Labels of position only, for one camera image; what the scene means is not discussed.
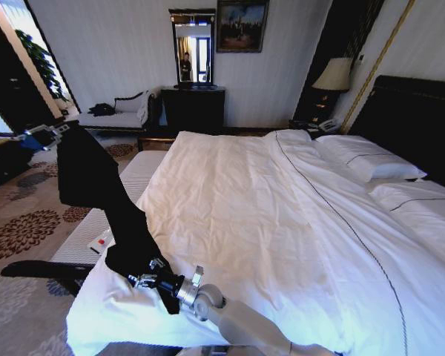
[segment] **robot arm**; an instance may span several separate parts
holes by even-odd
[[[123,277],[145,274],[150,271],[149,262],[158,258],[165,264],[162,270],[172,274],[148,231],[145,212],[135,206],[124,189],[117,163],[77,121],[41,125],[18,139],[25,147],[45,151],[57,145],[61,202],[105,212],[116,241],[105,259],[110,269]],[[165,291],[160,296],[168,313],[178,314],[178,299]]]
[[[250,355],[334,356],[320,345],[302,346],[290,342],[272,321],[247,304],[224,297],[215,285],[205,284],[200,287],[203,274],[201,266],[197,266],[191,280],[165,271],[160,273],[162,261],[153,260],[150,267],[153,274],[128,276],[135,283],[134,288],[166,290],[189,307],[197,319],[210,320],[215,324],[231,345],[253,346],[259,350],[248,349]]]

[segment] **white duvet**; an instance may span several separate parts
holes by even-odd
[[[137,203],[173,270],[204,266],[204,283],[295,343],[445,355],[445,265],[298,132],[180,133]],[[168,315],[155,291],[129,288],[104,257],[67,316],[76,355],[113,341],[226,343],[209,322]]]

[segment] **black stripe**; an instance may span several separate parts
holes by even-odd
[[[128,98],[113,98],[113,109],[115,110],[116,106],[117,106],[117,101],[122,100],[134,100],[135,98],[138,98],[139,96],[141,96],[143,94],[143,91],[141,91],[138,94],[135,94],[134,96],[129,96]]]
[[[302,172],[300,172],[298,170],[297,167],[295,167],[295,165],[293,164],[293,162],[289,159],[289,156],[287,156],[287,154],[285,153],[285,151],[282,149],[282,145],[279,142],[279,138],[277,135],[277,131],[275,131],[275,139],[277,140],[277,143],[279,145],[280,150],[282,151],[283,155],[286,157],[286,159],[290,162],[291,166],[298,172],[299,175],[301,175],[303,178],[305,178],[305,180],[308,182],[308,184],[311,185],[311,187],[313,188],[313,190],[321,197],[321,199],[323,199],[326,204],[328,204],[328,206],[336,213],[336,215],[339,216],[339,218],[342,219],[342,221],[344,221],[347,226],[351,229],[351,231],[353,231],[353,233],[355,234],[355,236],[357,237],[357,239],[360,241],[361,245],[363,245],[363,247],[368,251],[368,253],[371,255],[372,258],[374,258],[374,260],[376,261],[376,263],[378,264],[378,266],[380,267],[380,270],[383,272],[384,276],[386,277],[387,281],[389,282],[389,286],[391,287],[391,290],[394,292],[394,296],[395,299],[399,305],[399,312],[400,312],[400,318],[402,319],[402,329],[403,329],[403,348],[404,348],[404,354],[405,356],[407,356],[409,354],[408,352],[408,347],[407,347],[407,327],[406,327],[406,318],[403,314],[403,309],[402,309],[402,304],[401,301],[399,300],[399,296],[397,291],[394,288],[394,285],[392,284],[391,279],[389,278],[389,275],[387,274],[386,270],[384,269],[384,267],[380,264],[378,258],[372,253],[372,251],[368,248],[368,246],[366,246],[366,244],[364,243],[364,241],[362,241],[362,239],[359,237],[359,235],[357,234],[356,230],[353,229],[353,227],[351,226],[351,224],[349,224],[348,220],[341,215],[338,210],[336,210],[333,205],[315,188],[315,186],[312,184],[312,182],[310,182],[310,180],[305,176],[305,174],[303,174]]]
[[[355,158],[362,157],[362,156],[394,156],[394,154],[358,154],[357,156],[354,156],[354,157],[351,158],[348,162],[346,162],[346,164],[348,165],[348,164],[351,163],[351,161],[353,161]]]
[[[393,209],[391,209],[389,211],[394,211],[395,209],[400,208],[406,202],[414,202],[415,200],[445,200],[445,198],[416,198],[416,199],[410,199],[410,200],[406,200],[405,202],[402,202],[401,204],[399,204],[398,206],[396,206],[395,208],[393,208]]]

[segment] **sofa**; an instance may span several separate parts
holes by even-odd
[[[162,114],[162,100],[156,91],[145,90],[135,96],[115,98],[115,114],[94,116],[92,113],[80,113],[67,118],[79,120],[87,129],[108,131],[148,131],[158,125]]]

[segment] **bag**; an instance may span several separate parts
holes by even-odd
[[[92,113],[94,116],[110,116],[116,113],[115,109],[109,104],[101,103],[96,104],[93,108],[90,108],[88,113]]]

